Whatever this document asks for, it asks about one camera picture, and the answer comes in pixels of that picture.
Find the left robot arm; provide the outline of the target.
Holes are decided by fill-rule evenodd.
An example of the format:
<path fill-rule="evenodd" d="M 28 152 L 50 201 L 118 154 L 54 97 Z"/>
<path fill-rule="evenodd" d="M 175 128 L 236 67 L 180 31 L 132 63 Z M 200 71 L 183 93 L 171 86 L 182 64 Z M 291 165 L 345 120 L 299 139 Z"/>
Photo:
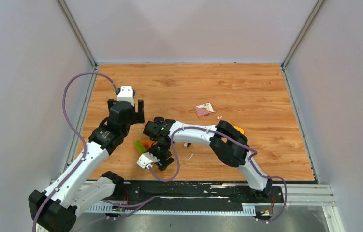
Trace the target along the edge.
<path fill-rule="evenodd" d="M 123 178 L 107 171 L 95 183 L 81 189 L 94 170 L 119 147 L 129 134 L 131 125 L 143 124 L 144 101 L 137 106 L 126 100 L 109 99 L 109 116 L 102 120 L 84 142 L 84 149 L 73 163 L 44 191 L 33 191 L 29 208 L 32 231 L 69 232 L 77 219 L 98 201 L 124 195 Z"/>

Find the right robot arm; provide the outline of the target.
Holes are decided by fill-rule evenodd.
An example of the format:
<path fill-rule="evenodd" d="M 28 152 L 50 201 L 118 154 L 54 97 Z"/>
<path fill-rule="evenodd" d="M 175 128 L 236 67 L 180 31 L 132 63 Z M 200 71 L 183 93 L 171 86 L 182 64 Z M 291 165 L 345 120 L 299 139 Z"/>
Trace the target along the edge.
<path fill-rule="evenodd" d="M 137 160 L 143 169 L 151 170 L 156 164 L 163 171 L 174 161 L 179 162 L 175 143 L 205 145 L 222 163 L 240 171 L 253 190 L 255 200 L 264 202 L 272 195 L 272 180 L 254 160 L 258 152 L 248 145 L 247 137 L 227 121 L 202 126 L 156 117 L 147 122 L 143 133 L 153 142 Z"/>

